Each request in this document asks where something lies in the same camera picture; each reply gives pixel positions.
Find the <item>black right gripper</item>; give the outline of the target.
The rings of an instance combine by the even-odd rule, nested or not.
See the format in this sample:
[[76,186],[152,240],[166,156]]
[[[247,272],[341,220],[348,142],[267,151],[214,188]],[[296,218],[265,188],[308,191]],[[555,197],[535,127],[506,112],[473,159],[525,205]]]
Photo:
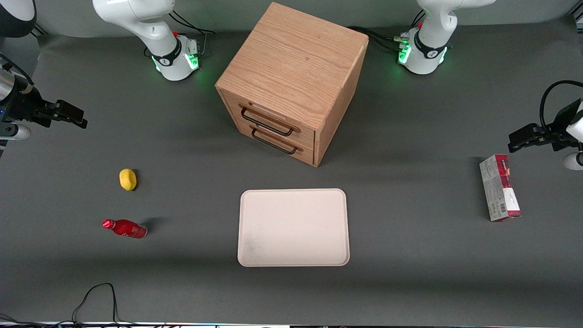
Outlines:
[[45,102],[27,80],[14,75],[1,76],[0,118],[2,123],[29,121],[49,128],[52,121],[65,121],[86,129],[85,112],[64,100]]

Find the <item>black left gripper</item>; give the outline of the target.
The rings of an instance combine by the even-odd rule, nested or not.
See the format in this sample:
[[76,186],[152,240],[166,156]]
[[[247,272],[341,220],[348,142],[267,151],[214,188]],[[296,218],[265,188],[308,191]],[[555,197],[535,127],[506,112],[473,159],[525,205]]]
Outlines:
[[550,133],[535,123],[527,124],[517,131],[510,133],[510,135],[508,135],[508,151],[510,153],[515,153],[526,147],[542,146],[546,144],[551,144],[554,152],[566,148],[577,148],[581,151],[582,142],[567,133],[567,127],[576,117],[581,102],[580,99],[575,100],[568,106],[559,110],[554,121],[547,126]]

